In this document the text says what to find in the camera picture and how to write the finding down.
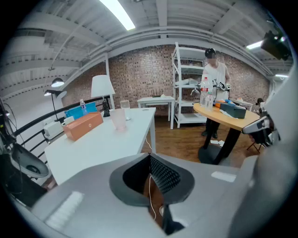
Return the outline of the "large clear water bottle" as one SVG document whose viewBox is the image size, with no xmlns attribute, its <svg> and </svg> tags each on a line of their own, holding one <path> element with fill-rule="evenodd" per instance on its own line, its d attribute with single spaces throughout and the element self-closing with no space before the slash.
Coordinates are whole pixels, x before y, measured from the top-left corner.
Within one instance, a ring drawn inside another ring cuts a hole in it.
<svg viewBox="0 0 298 238">
<path fill-rule="evenodd" d="M 201 80 L 201 85 L 200 85 L 200 92 L 201 92 L 200 106 L 205 105 L 205 100 L 208 95 L 208 92 L 212 91 L 211 86 L 212 86 L 212 84 L 210 82 L 209 76 L 207 74 L 203 74 L 202 80 Z"/>
</svg>

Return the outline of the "white container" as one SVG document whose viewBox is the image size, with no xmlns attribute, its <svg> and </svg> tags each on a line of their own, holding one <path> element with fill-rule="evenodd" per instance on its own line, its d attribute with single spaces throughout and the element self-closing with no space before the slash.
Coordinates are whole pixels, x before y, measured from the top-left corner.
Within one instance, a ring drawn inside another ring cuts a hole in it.
<svg viewBox="0 0 298 238">
<path fill-rule="evenodd" d="M 51 123 L 45 125 L 43 129 L 45 132 L 44 136 L 48 140 L 53 139 L 54 137 L 56 137 L 57 135 L 59 135 L 60 133 L 62 133 L 64 131 L 62 128 L 62 125 L 59 121 L 51 122 Z"/>
</svg>

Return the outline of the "orange box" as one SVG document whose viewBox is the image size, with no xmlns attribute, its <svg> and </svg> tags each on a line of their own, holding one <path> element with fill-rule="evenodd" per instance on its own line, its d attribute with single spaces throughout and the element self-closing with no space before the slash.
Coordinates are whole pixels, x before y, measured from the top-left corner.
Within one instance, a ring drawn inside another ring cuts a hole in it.
<svg viewBox="0 0 298 238">
<path fill-rule="evenodd" d="M 68 139 L 77 141 L 79 138 L 102 123 L 103 119 L 100 112 L 90 112 L 89 114 L 74 120 L 66 126 L 63 126 L 63 130 Z"/>
</svg>

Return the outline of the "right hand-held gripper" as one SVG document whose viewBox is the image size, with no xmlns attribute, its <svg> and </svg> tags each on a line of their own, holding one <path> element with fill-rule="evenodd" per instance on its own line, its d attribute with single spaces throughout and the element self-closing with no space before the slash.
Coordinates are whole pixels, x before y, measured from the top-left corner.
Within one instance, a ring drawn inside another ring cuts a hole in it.
<svg viewBox="0 0 298 238">
<path fill-rule="evenodd" d="M 269 116 L 263 116 L 255 122 L 245 126 L 242 129 L 243 134 L 252 134 L 254 141 L 257 144 L 262 144 L 264 147 L 275 145 L 280 141 L 280 135 Z"/>
</svg>

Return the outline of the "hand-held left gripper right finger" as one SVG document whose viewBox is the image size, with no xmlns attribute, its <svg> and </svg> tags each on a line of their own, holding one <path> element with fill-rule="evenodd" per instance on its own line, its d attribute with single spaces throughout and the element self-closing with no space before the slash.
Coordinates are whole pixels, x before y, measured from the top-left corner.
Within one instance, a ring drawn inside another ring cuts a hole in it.
<svg viewBox="0 0 298 238">
<path fill-rule="evenodd" d="M 235 216 L 248 191 L 253 158 L 240 168 L 150 154 L 150 172 L 163 192 L 163 228 L 149 238 L 232 238 Z"/>
</svg>

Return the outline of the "black floor lamp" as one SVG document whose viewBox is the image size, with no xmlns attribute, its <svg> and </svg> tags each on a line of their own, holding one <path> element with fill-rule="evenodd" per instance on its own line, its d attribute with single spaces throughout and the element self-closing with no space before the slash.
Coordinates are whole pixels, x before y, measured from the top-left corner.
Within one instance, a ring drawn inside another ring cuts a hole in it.
<svg viewBox="0 0 298 238">
<path fill-rule="evenodd" d="M 66 94 L 67 94 L 67 91 L 61 91 L 61 90 L 46 90 L 44 92 L 45 97 L 46 96 L 51 96 L 51 98 L 52 98 L 52 104 L 53 104 L 56 120 L 58 120 L 58 117 L 57 117 L 57 112 L 56 112 L 55 105 L 54 105 L 54 96 L 57 99 L 62 99 Z"/>
</svg>

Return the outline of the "white shelving rack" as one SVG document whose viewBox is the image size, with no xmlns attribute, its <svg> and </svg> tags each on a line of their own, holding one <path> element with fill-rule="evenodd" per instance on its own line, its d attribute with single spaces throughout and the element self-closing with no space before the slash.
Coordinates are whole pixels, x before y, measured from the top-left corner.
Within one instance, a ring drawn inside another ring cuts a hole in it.
<svg viewBox="0 0 298 238">
<path fill-rule="evenodd" d="M 173 71 L 174 119 L 182 124 L 201 124 L 206 118 L 193 110 L 199 102 L 200 84 L 205 66 L 204 50 L 175 43 L 171 54 Z"/>
</svg>

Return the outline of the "small clear water bottle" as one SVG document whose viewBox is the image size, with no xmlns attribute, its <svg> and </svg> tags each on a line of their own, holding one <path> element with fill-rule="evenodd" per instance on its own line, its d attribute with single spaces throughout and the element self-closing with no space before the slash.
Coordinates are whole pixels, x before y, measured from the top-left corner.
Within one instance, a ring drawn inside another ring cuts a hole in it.
<svg viewBox="0 0 298 238">
<path fill-rule="evenodd" d="M 212 107 L 213 107 L 213 95 L 212 92 L 208 92 L 207 96 L 205 98 L 205 105 L 204 105 L 205 109 L 207 111 L 211 111 Z"/>
</svg>

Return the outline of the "small white table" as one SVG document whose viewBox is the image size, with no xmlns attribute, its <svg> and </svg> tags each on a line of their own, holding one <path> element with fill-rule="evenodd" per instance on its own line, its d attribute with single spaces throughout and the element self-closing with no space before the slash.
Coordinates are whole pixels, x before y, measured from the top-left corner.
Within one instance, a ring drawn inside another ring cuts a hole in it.
<svg viewBox="0 0 298 238">
<path fill-rule="evenodd" d="M 138 107 L 146 106 L 168 106 L 168 121 L 170 121 L 170 129 L 173 130 L 174 127 L 174 112 L 175 112 L 175 99 L 171 96 L 161 96 L 161 97 L 146 97 L 141 98 L 137 101 Z"/>
</svg>

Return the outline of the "black box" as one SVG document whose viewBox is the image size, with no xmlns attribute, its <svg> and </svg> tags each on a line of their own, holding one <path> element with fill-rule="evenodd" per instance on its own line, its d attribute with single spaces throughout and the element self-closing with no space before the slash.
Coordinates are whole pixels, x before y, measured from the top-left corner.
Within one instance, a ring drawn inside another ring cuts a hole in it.
<svg viewBox="0 0 298 238">
<path fill-rule="evenodd" d="M 222 103 L 220 105 L 220 110 L 228 113 L 230 116 L 237 119 L 244 119 L 246 115 L 245 107 L 241 107 L 233 104 Z"/>
</svg>

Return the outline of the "small clear glass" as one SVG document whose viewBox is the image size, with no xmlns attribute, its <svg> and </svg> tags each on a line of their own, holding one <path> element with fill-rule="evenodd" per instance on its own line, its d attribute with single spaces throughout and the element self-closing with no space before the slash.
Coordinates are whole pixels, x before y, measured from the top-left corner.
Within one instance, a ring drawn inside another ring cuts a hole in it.
<svg viewBox="0 0 298 238">
<path fill-rule="evenodd" d="M 131 120 L 131 111 L 130 111 L 130 103 L 129 100 L 120 101 L 121 109 L 124 109 L 125 119 Z"/>
</svg>

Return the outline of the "person's white shirt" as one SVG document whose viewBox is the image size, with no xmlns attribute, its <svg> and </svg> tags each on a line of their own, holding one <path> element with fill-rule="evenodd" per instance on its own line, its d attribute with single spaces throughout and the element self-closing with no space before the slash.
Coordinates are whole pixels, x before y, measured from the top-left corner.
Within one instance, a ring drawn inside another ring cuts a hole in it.
<svg viewBox="0 0 298 238">
<path fill-rule="evenodd" d="M 280 140 L 259 155 L 229 238 L 298 238 L 298 66 L 264 107 Z"/>
</svg>

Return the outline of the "frosted pink cup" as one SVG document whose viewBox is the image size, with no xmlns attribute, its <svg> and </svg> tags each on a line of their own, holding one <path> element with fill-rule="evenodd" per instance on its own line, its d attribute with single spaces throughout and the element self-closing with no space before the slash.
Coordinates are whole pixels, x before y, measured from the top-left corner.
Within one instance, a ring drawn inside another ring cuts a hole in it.
<svg viewBox="0 0 298 238">
<path fill-rule="evenodd" d="M 126 119 L 124 109 L 115 109 L 110 112 L 112 122 L 116 130 L 122 130 L 126 128 Z"/>
</svg>

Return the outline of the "white table lamp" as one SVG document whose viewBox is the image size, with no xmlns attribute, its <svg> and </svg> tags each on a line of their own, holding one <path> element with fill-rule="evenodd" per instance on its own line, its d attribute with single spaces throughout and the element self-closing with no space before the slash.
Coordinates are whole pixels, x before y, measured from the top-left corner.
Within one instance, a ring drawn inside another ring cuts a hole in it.
<svg viewBox="0 0 298 238">
<path fill-rule="evenodd" d="M 107 75 L 97 75 L 92 78 L 92 85 L 91 85 L 91 98 L 102 97 L 102 106 L 104 111 L 104 117 L 110 116 L 110 106 L 108 99 L 105 99 L 106 96 L 109 96 L 111 107 L 115 109 L 114 98 L 113 95 L 115 94 L 114 88 L 110 81 L 110 77 Z"/>
</svg>

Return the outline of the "black railing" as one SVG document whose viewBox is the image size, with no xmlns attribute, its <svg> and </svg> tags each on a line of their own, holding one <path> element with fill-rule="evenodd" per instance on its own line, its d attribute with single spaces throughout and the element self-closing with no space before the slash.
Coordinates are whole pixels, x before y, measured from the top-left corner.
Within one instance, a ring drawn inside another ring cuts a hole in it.
<svg viewBox="0 0 298 238">
<path fill-rule="evenodd" d="M 115 104 L 114 102 L 112 102 L 112 99 L 110 99 L 110 96 L 104 96 L 104 97 L 97 97 L 97 98 L 94 98 L 94 99 L 89 99 L 86 101 L 86 104 L 89 105 L 89 104 L 96 104 L 97 101 L 106 101 L 107 105 L 108 105 L 108 109 L 114 109 L 115 107 Z M 73 108 L 76 109 L 76 108 L 79 108 L 79 102 L 77 103 L 74 103 L 72 105 L 69 105 L 69 106 L 66 106 L 66 107 L 63 107 L 63 108 L 60 108 L 56 111 L 52 111 L 52 112 L 49 112 L 45 115 L 42 115 L 40 117 L 38 117 L 37 119 L 34 119 L 32 122 L 29 122 L 27 123 L 26 125 L 24 125 L 23 127 L 21 127 L 20 129 L 17 129 L 14 134 L 15 136 L 20 136 L 21 137 L 21 134 L 23 132 L 26 132 L 27 130 L 31 129 L 31 127 L 34 127 L 35 125 L 37 124 L 40 124 L 41 122 L 43 122 L 44 120 L 50 118 L 50 119 L 53 119 L 52 116 L 56 115 L 56 114 L 59 114 L 59 113 L 64 113 L 65 114 L 65 118 L 66 118 L 66 111 L 69 111 L 69 110 L 72 110 Z M 38 148 L 40 145 L 45 145 L 45 143 L 47 143 L 47 145 L 53 141 L 54 139 L 47 139 L 46 136 L 45 136 L 45 130 L 43 129 L 44 126 L 41 126 L 40 130 L 36 131 L 34 134 L 30 134 L 31 136 L 29 138 L 27 138 L 26 140 L 24 140 L 22 137 L 22 143 L 19 143 L 21 146 L 23 146 L 24 148 L 26 148 L 27 150 L 29 150 L 30 152 L 33 152 L 36 148 Z M 38 136 L 38 139 L 41 139 L 41 136 L 42 136 L 42 140 L 39 140 L 39 143 L 35 144 L 34 146 L 32 147 L 28 147 L 28 143 L 34 139 L 36 136 Z"/>
</svg>

